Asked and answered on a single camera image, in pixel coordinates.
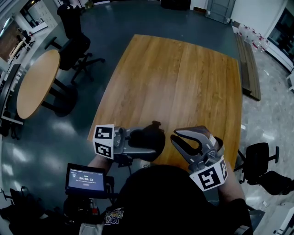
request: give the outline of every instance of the white cabinet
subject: white cabinet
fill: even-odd
[[[57,7],[54,2],[48,4],[48,1],[40,1],[36,4],[36,10],[41,15],[44,22],[48,25],[49,28],[55,28],[58,23],[61,21],[60,17],[57,15]]]
[[[193,10],[194,7],[206,9],[208,0],[191,0],[190,10]]]

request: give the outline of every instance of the person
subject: person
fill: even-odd
[[[107,172],[111,162],[97,155],[89,166]],[[102,214],[102,234],[253,234],[241,185],[228,162],[226,166],[228,177],[218,187],[217,207],[181,168],[157,165],[138,170]]]

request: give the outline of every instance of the dark blue floor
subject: dark blue floor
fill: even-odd
[[[95,81],[90,82],[84,74],[76,79],[79,98],[70,115],[57,117],[51,110],[41,107],[25,120],[21,140],[3,138],[4,189],[7,191],[25,185],[43,199],[47,208],[63,205],[67,163],[87,165],[94,157],[93,146],[87,136],[111,75],[134,34],[177,39],[238,58],[231,26],[193,11],[166,10],[158,2],[130,1],[98,5],[81,16],[81,24],[82,31],[91,40],[89,51],[93,53],[93,58],[106,59],[105,64],[96,63],[90,67]],[[57,36],[56,42],[61,45],[67,40],[63,26],[59,25],[37,50],[32,63],[44,53],[45,44],[53,36]],[[74,70],[59,70],[57,78],[69,84],[73,74]],[[12,107],[16,103],[19,84]],[[135,162],[133,171],[138,169],[138,165],[139,162]],[[115,177],[115,191],[118,192],[129,172],[127,168],[113,165],[110,175]],[[103,211],[109,202],[100,200],[98,205]]]

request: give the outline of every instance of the monitor screen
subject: monitor screen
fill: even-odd
[[[68,186],[78,189],[104,191],[103,174],[70,169]]]

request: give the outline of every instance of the office chair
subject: office chair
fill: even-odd
[[[10,112],[8,112],[7,110],[4,111],[3,115],[8,118],[11,117]],[[0,134],[2,134],[4,137],[7,137],[9,135],[9,130],[11,130],[11,137],[13,139],[19,140],[19,137],[17,136],[17,133],[16,133],[16,124],[6,119],[2,119]]]
[[[17,35],[17,40],[18,40],[18,43],[22,42],[22,39],[21,39],[20,35]]]
[[[79,7],[73,8],[71,6],[68,9],[68,5],[63,4],[58,8],[57,14],[61,17],[65,34],[69,40],[64,46],[61,47],[55,42],[56,37],[54,37],[47,43],[45,50],[49,47],[49,45],[58,48],[60,54],[59,68],[62,70],[69,70],[70,68],[76,70],[71,80],[72,84],[76,84],[74,80],[82,70],[84,70],[90,80],[93,81],[94,79],[86,67],[98,61],[104,63],[105,59],[98,58],[87,61],[87,59],[92,56],[92,53],[85,54],[91,41],[81,31]]]
[[[249,185],[261,185],[271,195],[286,195],[294,190],[294,182],[274,171],[267,172],[268,162],[275,160],[279,161],[279,147],[276,147],[276,154],[269,157],[268,143],[258,143],[251,145],[246,149],[246,158],[238,150],[238,154],[243,160],[243,164],[234,169],[238,171],[243,169],[243,180],[239,183],[242,184],[247,180]]]
[[[23,30],[22,31],[22,35],[25,37],[25,43],[26,44],[28,44],[29,46],[32,46],[33,44],[34,44],[34,42],[35,41],[32,41],[31,42],[31,40],[32,40],[32,37],[30,37],[29,35],[28,35],[28,33],[27,33],[27,31],[26,30]]]

